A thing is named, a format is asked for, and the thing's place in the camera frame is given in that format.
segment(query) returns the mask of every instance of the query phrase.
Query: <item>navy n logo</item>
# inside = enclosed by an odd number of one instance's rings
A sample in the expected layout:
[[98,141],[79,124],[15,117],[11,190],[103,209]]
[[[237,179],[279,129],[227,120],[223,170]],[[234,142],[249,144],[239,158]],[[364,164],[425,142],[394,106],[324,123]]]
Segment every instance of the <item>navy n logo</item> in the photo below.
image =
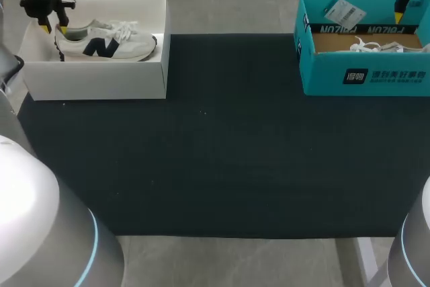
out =
[[115,51],[118,49],[119,44],[116,40],[112,38],[112,40],[109,43],[109,46],[106,48],[105,40],[104,38],[93,38],[89,41],[87,47],[85,47],[85,50],[83,51],[83,54],[88,56],[93,56],[95,52],[100,57],[113,57],[115,54]]

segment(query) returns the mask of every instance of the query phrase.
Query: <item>white sneaker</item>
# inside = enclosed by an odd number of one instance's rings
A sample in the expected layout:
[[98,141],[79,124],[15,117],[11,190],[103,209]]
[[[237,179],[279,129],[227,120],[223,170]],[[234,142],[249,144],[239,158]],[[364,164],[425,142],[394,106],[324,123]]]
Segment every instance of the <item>white sneaker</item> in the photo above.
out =
[[137,22],[103,24],[97,20],[82,28],[68,28],[66,34],[57,26],[55,41],[65,61],[137,62],[152,53],[157,45],[155,36],[138,30]]

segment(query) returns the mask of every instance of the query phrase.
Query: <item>black mat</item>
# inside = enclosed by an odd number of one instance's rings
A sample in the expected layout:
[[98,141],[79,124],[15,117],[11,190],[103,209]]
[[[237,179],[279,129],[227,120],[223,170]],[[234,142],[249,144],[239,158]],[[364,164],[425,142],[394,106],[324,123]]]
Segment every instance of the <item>black mat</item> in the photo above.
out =
[[306,97],[291,35],[174,35],[167,100],[19,118],[117,235],[395,235],[430,174],[430,98]]

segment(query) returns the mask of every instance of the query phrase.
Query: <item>shoebox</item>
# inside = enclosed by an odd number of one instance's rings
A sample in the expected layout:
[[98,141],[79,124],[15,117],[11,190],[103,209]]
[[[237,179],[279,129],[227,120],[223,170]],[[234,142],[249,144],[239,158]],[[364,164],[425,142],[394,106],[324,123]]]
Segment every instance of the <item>shoebox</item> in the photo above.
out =
[[430,96],[429,52],[352,52],[363,42],[410,48],[430,43],[430,0],[300,0],[294,29],[306,95]]
[[[27,27],[19,55],[24,81],[34,100],[165,99],[169,68],[170,22],[167,0],[76,0],[67,9],[69,27],[101,22],[138,22],[157,38],[154,52],[142,62],[61,62],[54,31],[36,21]],[[49,20],[54,29],[56,14]]]

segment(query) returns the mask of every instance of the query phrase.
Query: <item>teal shoebox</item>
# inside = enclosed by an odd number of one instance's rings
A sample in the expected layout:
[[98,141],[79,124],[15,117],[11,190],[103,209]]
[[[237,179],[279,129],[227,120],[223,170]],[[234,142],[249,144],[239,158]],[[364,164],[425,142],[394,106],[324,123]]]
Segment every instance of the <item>teal shoebox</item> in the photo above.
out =
[[347,30],[326,18],[338,0],[300,0],[294,41],[306,95],[430,96],[430,52],[349,52],[358,42],[430,43],[430,0],[410,0],[400,24],[396,0],[345,0],[365,16]]

